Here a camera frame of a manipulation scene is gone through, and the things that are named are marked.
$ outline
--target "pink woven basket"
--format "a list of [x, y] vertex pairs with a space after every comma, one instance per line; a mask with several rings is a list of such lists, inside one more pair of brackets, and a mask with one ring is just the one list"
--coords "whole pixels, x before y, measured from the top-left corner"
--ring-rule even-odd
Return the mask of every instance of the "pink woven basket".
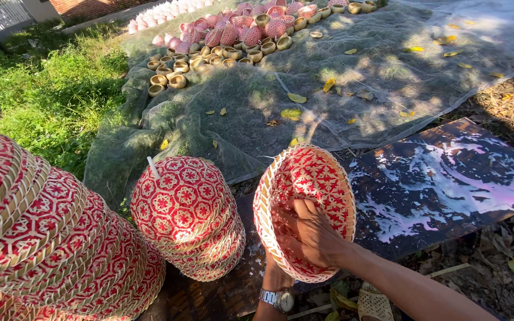
[[272, 208], [293, 199], [310, 199], [343, 239], [353, 241], [356, 228], [354, 195], [344, 168], [332, 155], [310, 144], [284, 150], [265, 171], [253, 199], [257, 232], [277, 264], [293, 278], [308, 283], [330, 279], [337, 268], [316, 266], [279, 244], [290, 233]]

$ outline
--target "white plastic stick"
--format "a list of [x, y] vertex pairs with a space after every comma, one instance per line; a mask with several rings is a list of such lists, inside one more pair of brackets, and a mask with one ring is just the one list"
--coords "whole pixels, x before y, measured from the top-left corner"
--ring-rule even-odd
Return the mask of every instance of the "white plastic stick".
[[160, 174], [158, 173], [156, 166], [153, 165], [152, 157], [148, 156], [147, 159], [148, 159], [148, 164], [150, 164], [150, 169], [152, 169], [153, 175], [156, 177], [156, 179], [160, 179]]

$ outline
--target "dark board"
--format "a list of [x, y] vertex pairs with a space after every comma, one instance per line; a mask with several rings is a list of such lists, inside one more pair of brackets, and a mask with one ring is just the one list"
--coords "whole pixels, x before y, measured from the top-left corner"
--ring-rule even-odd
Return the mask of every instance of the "dark board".
[[[514, 149], [467, 118], [342, 162], [358, 209], [354, 241], [396, 259], [514, 215]], [[253, 226], [253, 195], [237, 200], [247, 233], [242, 261], [212, 282], [171, 265], [139, 321], [227, 320], [253, 312], [265, 254]], [[346, 275], [341, 271], [334, 278]], [[322, 283], [296, 283], [306, 292]]]

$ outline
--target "grass patch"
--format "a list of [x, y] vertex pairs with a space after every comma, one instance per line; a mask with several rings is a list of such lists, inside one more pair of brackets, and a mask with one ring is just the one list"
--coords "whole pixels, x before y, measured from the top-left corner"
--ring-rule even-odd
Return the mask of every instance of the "grass patch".
[[15, 34], [0, 53], [0, 133], [83, 178], [104, 113], [124, 102], [127, 57], [116, 23], [64, 34], [57, 23]]

